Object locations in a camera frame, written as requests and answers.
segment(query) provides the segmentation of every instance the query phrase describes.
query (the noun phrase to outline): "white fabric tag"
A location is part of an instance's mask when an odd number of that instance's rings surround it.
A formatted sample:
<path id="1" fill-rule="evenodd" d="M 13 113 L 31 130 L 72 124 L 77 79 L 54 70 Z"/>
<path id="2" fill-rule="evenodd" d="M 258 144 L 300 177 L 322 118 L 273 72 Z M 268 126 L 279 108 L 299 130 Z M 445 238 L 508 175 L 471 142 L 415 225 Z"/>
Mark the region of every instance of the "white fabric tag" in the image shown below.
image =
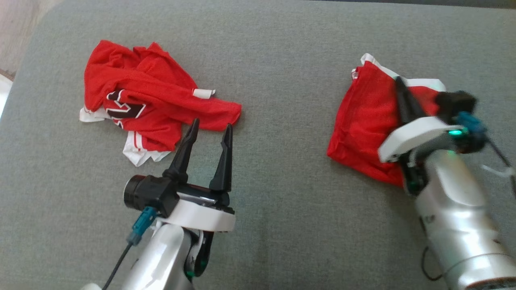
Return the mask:
<path id="1" fill-rule="evenodd" d="M 195 89 L 192 94 L 200 99 L 209 99 L 215 94 L 215 90 Z"/>

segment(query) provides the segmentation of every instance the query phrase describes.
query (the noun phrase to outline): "black cable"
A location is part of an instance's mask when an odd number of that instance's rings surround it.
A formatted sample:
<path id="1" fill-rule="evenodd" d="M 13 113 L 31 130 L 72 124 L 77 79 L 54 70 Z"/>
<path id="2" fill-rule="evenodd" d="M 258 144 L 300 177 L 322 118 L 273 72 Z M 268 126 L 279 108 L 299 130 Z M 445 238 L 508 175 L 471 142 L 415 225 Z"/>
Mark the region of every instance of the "black cable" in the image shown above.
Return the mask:
<path id="1" fill-rule="evenodd" d="M 430 249 L 430 248 L 428 246 L 426 246 L 425 249 L 423 250 L 423 255 L 421 256 L 421 270 L 423 271 L 423 274 L 425 274 L 425 276 L 428 280 L 437 281 L 443 277 L 442 274 L 440 274 L 437 277 L 430 277 L 430 275 L 425 270 L 425 257 L 426 257 L 426 252 L 428 252 L 428 249 Z"/>
<path id="2" fill-rule="evenodd" d="M 125 247 L 124 252 L 122 253 L 120 258 L 118 259 L 118 262 L 115 265 L 115 268 L 113 269 L 113 272 L 111 272 L 111 275 L 107 279 L 106 284 L 104 284 L 104 287 L 102 288 L 102 290 L 106 290 L 109 287 L 109 284 L 111 283 L 111 280 L 113 280 L 113 277 L 115 277 L 115 274 L 117 273 L 118 268 L 120 267 L 120 264 L 122 264 L 122 261 L 124 260 L 125 255 L 127 255 L 127 252 L 129 252 L 129 250 L 132 247 L 132 245 L 133 245 L 133 243 L 128 243 L 127 244 L 127 247 Z"/>
<path id="3" fill-rule="evenodd" d="M 511 162 L 509 162 L 509 159 L 505 157 L 505 155 L 501 152 L 501 150 L 496 146 L 496 144 L 493 142 L 493 140 L 489 137 L 487 137 L 487 142 L 489 145 L 491 145 L 491 148 L 493 148 L 494 152 L 500 157 L 502 162 L 507 166 L 508 168 L 512 168 Z M 511 174 L 509 177 L 511 179 L 511 185 L 512 185 L 512 191 L 514 192 L 514 196 L 516 197 L 516 177 L 514 174 Z"/>

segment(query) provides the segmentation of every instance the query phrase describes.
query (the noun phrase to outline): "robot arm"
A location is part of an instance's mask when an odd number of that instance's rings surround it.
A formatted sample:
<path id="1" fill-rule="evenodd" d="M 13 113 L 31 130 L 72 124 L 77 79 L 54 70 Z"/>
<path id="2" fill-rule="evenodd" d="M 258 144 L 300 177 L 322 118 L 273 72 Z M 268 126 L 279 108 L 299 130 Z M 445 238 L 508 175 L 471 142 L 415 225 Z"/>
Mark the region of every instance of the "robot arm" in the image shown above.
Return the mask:
<path id="1" fill-rule="evenodd" d="M 488 141 L 486 129 L 471 115 L 475 99 L 465 92 L 441 93 L 438 117 L 428 117 L 401 78 L 396 88 L 401 127 L 378 155 L 383 162 L 400 163 L 405 190 L 415 197 L 448 288 L 515 287 L 514 258 L 499 241 L 483 188 L 458 154 L 478 152 Z"/>
<path id="2" fill-rule="evenodd" d="M 222 154 L 209 188 L 188 184 L 186 170 L 197 139 L 199 120 L 181 141 L 170 167 L 162 177 L 133 176 L 124 189 L 127 207 L 142 211 L 127 238 L 126 251 L 104 286 L 106 290 L 131 245 L 137 245 L 144 231 L 157 220 L 154 234 L 131 268 L 122 286 L 127 290 L 190 290 L 192 279 L 203 274 L 209 261 L 215 232 L 229 232 L 235 226 L 235 212 L 229 207 L 231 191 L 233 129 L 228 124 L 222 139 Z M 83 290 L 99 290 L 95 284 Z"/>

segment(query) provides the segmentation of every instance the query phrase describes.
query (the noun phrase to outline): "gray fabric surface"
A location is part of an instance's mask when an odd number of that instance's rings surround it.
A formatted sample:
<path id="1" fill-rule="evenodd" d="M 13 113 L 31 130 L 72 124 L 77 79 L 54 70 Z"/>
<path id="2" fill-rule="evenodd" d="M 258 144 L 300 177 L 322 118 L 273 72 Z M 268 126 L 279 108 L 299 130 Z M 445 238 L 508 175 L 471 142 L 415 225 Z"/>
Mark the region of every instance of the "gray fabric surface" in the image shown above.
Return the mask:
<path id="1" fill-rule="evenodd" d="M 397 4 L 69 0 L 41 22 L 0 122 L 0 288 L 102 284 L 138 213 L 121 191 L 135 168 L 126 133 L 78 121 L 83 70 L 101 39 L 160 43 L 202 88 L 243 104 L 232 205 L 198 289 L 443 289 L 419 262 L 413 202 L 326 157 L 350 70 L 369 52 L 414 78 L 480 99 L 478 115 L 516 162 L 516 11 Z M 202 131 L 189 173 L 207 185 L 220 133 Z M 492 151 L 468 157 L 516 253 L 516 203 Z M 120 286 L 142 246 L 114 281 Z M 429 271 L 437 273 L 433 261 Z"/>

